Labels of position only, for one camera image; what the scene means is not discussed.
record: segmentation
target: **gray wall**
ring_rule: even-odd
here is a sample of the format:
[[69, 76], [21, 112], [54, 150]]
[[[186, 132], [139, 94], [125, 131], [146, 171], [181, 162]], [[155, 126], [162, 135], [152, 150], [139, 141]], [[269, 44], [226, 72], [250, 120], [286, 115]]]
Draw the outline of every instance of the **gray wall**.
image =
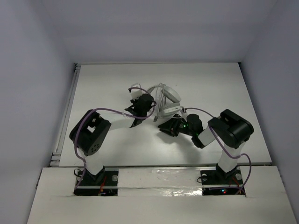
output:
[[76, 62], [240, 62], [277, 0], [43, 0]]
[[241, 64], [268, 149], [299, 221], [299, 1], [279, 0]]
[[0, 3], [1, 224], [27, 222], [71, 84], [73, 63], [44, 12], [38, 0]]

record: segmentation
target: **wall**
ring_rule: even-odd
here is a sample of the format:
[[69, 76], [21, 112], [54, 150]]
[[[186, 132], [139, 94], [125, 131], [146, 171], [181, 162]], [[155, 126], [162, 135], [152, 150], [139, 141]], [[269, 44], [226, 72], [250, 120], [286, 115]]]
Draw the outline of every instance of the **wall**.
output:
[[240, 62], [277, 0], [43, 0], [76, 62]]
[[299, 220], [299, 1], [278, 1], [241, 64], [273, 163]]
[[74, 69], [38, 2], [0, 3], [1, 224], [27, 222]]

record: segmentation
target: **white table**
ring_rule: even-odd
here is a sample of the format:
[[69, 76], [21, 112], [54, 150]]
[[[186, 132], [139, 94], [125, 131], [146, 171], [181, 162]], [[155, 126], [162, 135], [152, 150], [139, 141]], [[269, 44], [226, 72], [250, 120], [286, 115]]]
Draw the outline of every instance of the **white table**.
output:
[[[255, 132], [243, 148], [253, 164], [271, 159], [237, 63], [82, 65], [75, 89], [59, 166], [82, 166], [69, 133], [89, 109], [106, 107], [123, 111], [131, 105], [128, 88], [139, 82], [148, 88], [160, 82], [174, 88], [181, 105], [198, 107], [217, 116], [230, 109], [252, 123]], [[210, 119], [198, 113], [204, 126]], [[159, 132], [148, 119], [130, 129], [108, 133], [100, 155], [106, 166], [214, 165], [221, 155], [216, 142], [196, 148], [189, 136], [176, 138]], [[247, 164], [240, 158], [239, 164]]]
[[[159, 169], [152, 169], [152, 175], [144, 176], [146, 170], [138, 171], [137, 168], [132, 168], [129, 174], [128, 169], [120, 169], [122, 187], [131, 189], [122, 196], [73, 196], [73, 169], [43, 169], [28, 224], [296, 224], [276, 167], [253, 167], [245, 186], [246, 197], [153, 196], [150, 189], [146, 189], [152, 181], [146, 180], [158, 175]], [[188, 175], [177, 178], [172, 173], [169, 181], [159, 180], [155, 186], [197, 186], [201, 189], [195, 181], [199, 169], [202, 168], [186, 170]], [[241, 167], [243, 177], [247, 173], [248, 167]], [[134, 186], [148, 190], [148, 196], [140, 194]]]

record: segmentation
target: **table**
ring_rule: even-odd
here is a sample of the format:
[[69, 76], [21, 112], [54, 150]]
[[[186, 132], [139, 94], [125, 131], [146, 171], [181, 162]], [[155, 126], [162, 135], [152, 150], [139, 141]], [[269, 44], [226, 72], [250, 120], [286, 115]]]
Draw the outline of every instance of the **table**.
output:
[[[271, 158], [237, 63], [177, 64], [90, 64], [82, 65], [75, 86], [69, 118], [62, 135], [61, 167], [77, 167], [83, 163], [74, 154], [69, 133], [89, 109], [106, 107], [123, 111], [131, 105], [128, 88], [139, 82], [148, 88], [160, 82], [175, 89], [181, 105], [198, 107], [218, 116], [230, 109], [252, 123], [255, 132], [242, 152], [253, 164], [270, 164]], [[206, 126], [210, 119], [198, 111]], [[159, 132], [153, 119], [130, 129], [108, 133], [100, 156], [105, 166], [169, 166], [215, 165], [221, 148], [213, 142], [204, 149], [196, 148], [189, 136], [176, 138]], [[248, 164], [240, 158], [239, 164]]]
[[[150, 168], [153, 173], [178, 168]], [[169, 175], [168, 187], [197, 186], [199, 170], [187, 168], [185, 178]], [[28, 224], [181, 224], [181, 223], [221, 223], [221, 224], [296, 224], [284, 186], [276, 167], [258, 166], [252, 168], [251, 178], [245, 190], [247, 196], [153, 196], [139, 194], [138, 189], [146, 190], [144, 176], [138, 168], [120, 168], [119, 180], [123, 188], [130, 188], [122, 196], [73, 196], [74, 168], [44, 168], [38, 183]], [[241, 167], [243, 177], [248, 167]], [[186, 183], [186, 176], [193, 182]]]

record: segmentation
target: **purple cable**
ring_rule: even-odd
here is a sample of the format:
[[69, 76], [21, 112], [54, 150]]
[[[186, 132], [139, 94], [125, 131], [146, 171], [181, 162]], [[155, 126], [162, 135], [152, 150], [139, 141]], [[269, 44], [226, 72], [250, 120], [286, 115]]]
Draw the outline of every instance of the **purple cable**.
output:
[[[143, 88], [139, 88], [139, 87], [131, 87], [131, 88], [129, 88], [129, 90], [131, 90], [131, 89], [139, 89], [139, 90], [142, 90], [142, 91], [144, 91], [145, 93], [149, 94], [149, 92], [147, 92], [147, 91], [146, 91], [145, 89], [143, 89]], [[134, 116], [134, 115], [132, 115], [132, 114], [123, 113], [123, 112], [116, 111], [116, 110], [113, 110], [113, 109], [108, 109], [108, 108], [96, 108], [96, 109], [93, 109], [92, 111], [90, 111], [90, 112], [85, 116], [85, 118], [82, 120], [82, 122], [81, 122], [80, 125], [79, 125], [79, 128], [78, 128], [78, 130], [77, 130], [77, 132], [76, 132], [75, 140], [74, 140], [74, 150], [75, 150], [75, 154], [76, 154], [76, 156], [77, 156], [80, 160], [83, 161], [83, 172], [82, 172], [82, 175], [81, 175], [81, 177], [80, 177], [78, 183], [77, 183], [76, 186], [75, 186], [75, 190], [78, 188], [78, 186], [79, 186], [80, 183], [82, 182], [82, 180], [83, 180], [83, 176], [84, 176], [85, 173], [86, 173], [86, 159], [83, 158], [83, 157], [81, 157], [81, 156], [78, 154], [78, 151], [77, 151], [77, 145], [78, 145], [78, 137], [79, 137], [79, 133], [81, 132], [81, 129], [82, 129], [82, 127], [83, 127], [83, 124], [86, 122], [86, 120], [88, 119], [88, 117], [89, 117], [92, 113], [94, 113], [94, 112], [96, 112], [96, 111], [110, 111], [110, 112], [118, 113], [118, 114], [121, 114], [121, 115], [126, 115], [126, 116], [128, 116], [128, 117], [130, 117], [130, 118], [135, 118], [135, 119], [147, 119], [147, 118], [149, 118], [150, 116], [153, 115], [153, 113], [154, 113], [154, 111], [155, 111], [155, 106], [153, 107], [152, 112], [151, 112], [148, 116], [146, 116], [146, 117], [137, 117], [137, 116]]]
[[[195, 107], [188, 107], [188, 108], [185, 108], [185, 110], [188, 110], [188, 109], [192, 109], [192, 110], [198, 110], [198, 111], [202, 111], [208, 115], [210, 115], [212, 118], [214, 118], [214, 116], [212, 114], [210, 114], [209, 112], [205, 111], [205, 110], [202, 110], [202, 109], [199, 109], [199, 108], [195, 108]], [[247, 183], [249, 177], [250, 177], [250, 174], [251, 174], [251, 159], [250, 157], [246, 154], [246, 153], [242, 153], [241, 155], [239, 156], [232, 156], [231, 154], [228, 153], [228, 151], [226, 150], [226, 148], [222, 145], [222, 143], [220, 142], [220, 140], [218, 139], [218, 136], [216, 135], [216, 133], [214, 132], [214, 130], [209, 126], [213, 136], [215, 137], [216, 141], [218, 142], [218, 144], [221, 146], [221, 148], [223, 149], [223, 151], [229, 156], [229, 158], [231, 159], [239, 159], [241, 156], [246, 156], [247, 159], [248, 159], [248, 162], [249, 162], [249, 172], [248, 172], [248, 176], [245, 180], [245, 182], [243, 183], [243, 185], [239, 188], [239, 187], [233, 187], [233, 186], [229, 186], [227, 188], [237, 188], [239, 189], [239, 191], [236, 193], [236, 195], [240, 192], [240, 191], [243, 191], [243, 188], [245, 186], [245, 184]]]

